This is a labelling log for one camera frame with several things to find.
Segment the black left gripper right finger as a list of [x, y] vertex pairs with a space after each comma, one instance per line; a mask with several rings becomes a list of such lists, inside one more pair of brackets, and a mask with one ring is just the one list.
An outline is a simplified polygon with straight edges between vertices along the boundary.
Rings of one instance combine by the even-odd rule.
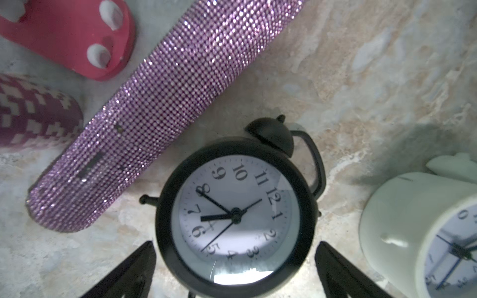
[[327, 242], [318, 245], [315, 262], [328, 298], [391, 297]]

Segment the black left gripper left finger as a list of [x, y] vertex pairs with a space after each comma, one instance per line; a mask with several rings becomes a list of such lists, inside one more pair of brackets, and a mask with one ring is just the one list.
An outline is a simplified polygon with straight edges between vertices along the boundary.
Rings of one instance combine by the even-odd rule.
[[147, 241], [82, 297], [146, 298], [152, 284], [156, 260], [154, 244]]

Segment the small white round clock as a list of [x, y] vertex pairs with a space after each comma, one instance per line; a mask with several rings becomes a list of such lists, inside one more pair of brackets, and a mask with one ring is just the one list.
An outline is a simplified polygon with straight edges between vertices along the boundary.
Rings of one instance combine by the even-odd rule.
[[370, 266], [409, 298], [477, 295], [477, 163], [441, 155], [385, 182], [360, 220]]

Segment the small black twin-bell clock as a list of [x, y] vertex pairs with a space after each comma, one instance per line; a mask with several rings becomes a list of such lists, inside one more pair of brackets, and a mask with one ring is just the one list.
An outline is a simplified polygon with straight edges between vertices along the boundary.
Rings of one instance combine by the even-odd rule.
[[310, 135], [285, 116], [263, 117], [246, 137], [223, 138], [184, 160], [156, 208], [161, 256], [191, 298], [259, 298], [304, 263], [326, 188], [324, 163]]

